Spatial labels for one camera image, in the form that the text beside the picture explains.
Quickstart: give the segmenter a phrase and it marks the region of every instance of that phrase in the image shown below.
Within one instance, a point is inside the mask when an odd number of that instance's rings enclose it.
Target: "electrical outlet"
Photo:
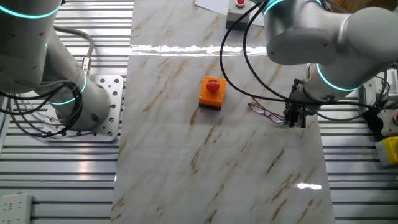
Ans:
[[[21,193],[0,198],[0,224],[29,224],[32,196]]]

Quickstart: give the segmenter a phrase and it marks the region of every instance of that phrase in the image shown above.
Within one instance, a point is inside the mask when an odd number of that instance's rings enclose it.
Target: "bolt hole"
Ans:
[[[100,119],[98,118],[97,115],[90,113],[91,119],[95,122],[95,123],[99,123]]]

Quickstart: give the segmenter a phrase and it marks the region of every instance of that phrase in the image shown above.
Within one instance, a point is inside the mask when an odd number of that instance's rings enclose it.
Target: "robotic arm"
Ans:
[[[289,98],[338,101],[398,60],[398,16],[367,8],[355,14],[324,10],[319,0],[270,0],[263,11],[269,58],[282,65],[309,63]],[[285,122],[305,127],[319,106],[287,103]]]
[[[62,0],[0,1],[0,91],[8,94],[35,91],[42,95],[71,81],[81,90],[82,112],[74,131],[99,126],[110,111],[106,90],[90,80],[58,38],[53,23]],[[71,91],[62,90],[50,104],[62,123],[75,107]]]

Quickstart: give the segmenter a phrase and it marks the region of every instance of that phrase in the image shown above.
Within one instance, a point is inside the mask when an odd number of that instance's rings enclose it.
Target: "marble table surface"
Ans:
[[[194,0],[137,0],[111,223],[335,223],[320,130],[283,128],[229,85],[221,111],[198,107],[204,76],[222,78],[226,17]],[[224,65],[240,88],[272,96],[251,75],[233,32]],[[253,27],[254,69],[288,95],[306,65],[271,62]],[[261,101],[282,113],[284,104]]]

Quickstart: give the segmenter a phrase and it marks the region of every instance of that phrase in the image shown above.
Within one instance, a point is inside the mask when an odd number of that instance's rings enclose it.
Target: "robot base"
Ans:
[[[92,75],[91,80],[101,85],[111,97],[111,108],[108,117],[92,131],[67,131],[65,136],[44,138],[48,142],[113,142],[118,137],[121,102],[123,97],[123,77],[119,75]],[[55,109],[49,106],[47,116],[56,118]],[[48,123],[58,124],[58,121],[46,118]],[[63,126],[44,124],[43,131],[56,133]]]

